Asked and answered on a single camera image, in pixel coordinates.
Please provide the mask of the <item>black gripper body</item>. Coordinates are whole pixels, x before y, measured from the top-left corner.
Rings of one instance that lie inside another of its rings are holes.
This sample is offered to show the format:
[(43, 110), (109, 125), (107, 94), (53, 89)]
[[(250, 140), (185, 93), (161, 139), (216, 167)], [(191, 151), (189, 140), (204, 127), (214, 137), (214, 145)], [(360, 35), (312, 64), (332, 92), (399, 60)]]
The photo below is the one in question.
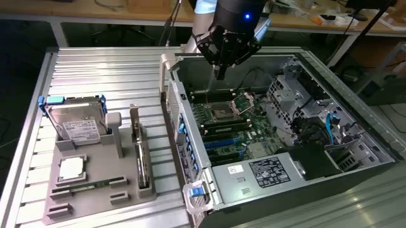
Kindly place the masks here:
[(231, 43), (236, 39), (256, 39), (254, 31), (264, 4), (264, 0), (219, 0), (216, 2), (212, 39), (218, 48), (219, 63), (224, 43)]

